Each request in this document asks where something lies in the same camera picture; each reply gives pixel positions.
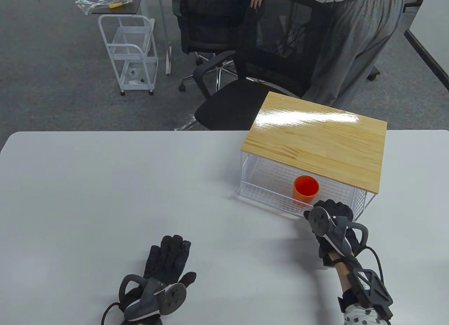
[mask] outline gray pants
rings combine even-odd
[[[302,99],[342,109],[354,99],[398,26],[404,0],[333,3],[334,20]]]

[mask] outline chair seat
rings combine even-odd
[[[282,94],[263,83],[233,81],[205,101],[195,118],[209,130],[249,130],[269,91]]]

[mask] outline black glove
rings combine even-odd
[[[313,205],[314,207],[320,206],[323,207],[330,216],[346,216],[349,221],[352,221],[354,219],[354,214],[351,208],[349,206],[339,202],[335,203],[334,200],[327,200],[326,202],[319,200],[317,203]],[[310,211],[304,212],[304,217],[306,220],[308,220],[308,215]],[[315,236],[318,240],[320,247],[318,249],[318,254],[321,259],[323,259],[324,266],[327,267],[333,267],[332,260],[329,257],[329,253],[332,251],[336,251],[334,247],[327,242],[327,240],[324,237],[318,237]],[[356,233],[352,229],[348,229],[346,231],[346,239],[348,240],[349,244],[351,245],[351,248],[353,250],[353,253],[356,253],[358,250],[360,250],[360,242],[357,240]]]
[[[153,245],[151,247],[146,261],[143,278],[149,279],[154,277],[165,285],[177,283],[186,266],[187,259],[189,258],[190,245],[191,243],[189,241],[183,240],[179,235],[174,235],[173,237],[164,236],[160,247],[158,245]],[[195,282],[195,279],[196,273],[188,272],[181,278],[181,280],[179,280],[179,282],[188,287]],[[119,309],[122,312],[125,312],[125,309],[130,304],[141,298],[142,293],[143,288],[140,285],[131,289],[118,304]],[[155,325],[159,323],[159,321],[160,315],[154,315],[136,323]]]

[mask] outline round disc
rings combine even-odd
[[[323,237],[324,234],[329,230],[329,215],[323,207],[315,207],[309,213],[309,223],[311,230],[319,236]]]
[[[182,283],[170,286],[159,300],[159,312],[162,316],[169,315],[181,307],[187,297],[187,289]]]

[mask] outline mesh chair back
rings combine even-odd
[[[186,0],[191,14],[212,17],[233,17],[244,15],[248,0]]]
[[[185,24],[180,24],[185,31],[181,29],[183,51],[236,49],[247,6],[248,0],[181,0],[181,14],[186,16]]]
[[[234,63],[239,78],[254,77],[302,96],[331,23],[315,0],[263,0],[248,9]]]

